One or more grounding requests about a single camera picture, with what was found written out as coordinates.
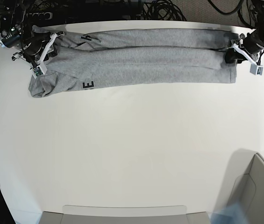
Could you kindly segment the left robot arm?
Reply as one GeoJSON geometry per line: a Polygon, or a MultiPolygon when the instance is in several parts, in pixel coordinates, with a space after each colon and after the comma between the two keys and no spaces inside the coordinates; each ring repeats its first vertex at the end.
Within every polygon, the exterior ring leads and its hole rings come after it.
{"type": "Polygon", "coordinates": [[[251,33],[240,34],[232,40],[227,48],[224,60],[226,63],[242,63],[249,58],[260,65],[264,54],[264,0],[253,0],[250,8],[251,17],[255,19],[251,33]]]}

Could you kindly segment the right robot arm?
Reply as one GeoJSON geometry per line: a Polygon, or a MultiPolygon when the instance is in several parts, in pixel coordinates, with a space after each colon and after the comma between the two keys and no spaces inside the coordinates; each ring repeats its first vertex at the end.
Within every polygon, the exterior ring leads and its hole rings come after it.
{"type": "Polygon", "coordinates": [[[63,0],[5,0],[1,5],[0,45],[16,48],[19,57],[33,68],[37,67],[42,53],[51,37],[50,32],[40,34],[33,26],[52,26],[64,21],[63,0]]]}

